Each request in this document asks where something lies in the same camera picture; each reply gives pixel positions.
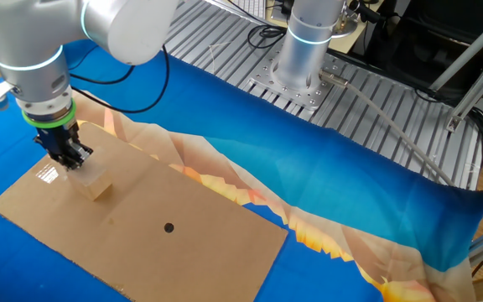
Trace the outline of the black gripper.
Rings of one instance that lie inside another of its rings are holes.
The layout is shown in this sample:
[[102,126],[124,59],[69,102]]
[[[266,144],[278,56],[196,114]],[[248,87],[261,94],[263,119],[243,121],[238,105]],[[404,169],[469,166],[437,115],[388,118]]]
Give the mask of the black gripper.
[[80,144],[78,130],[77,122],[67,122],[56,128],[37,128],[34,141],[65,169],[79,169],[92,155],[93,149]]

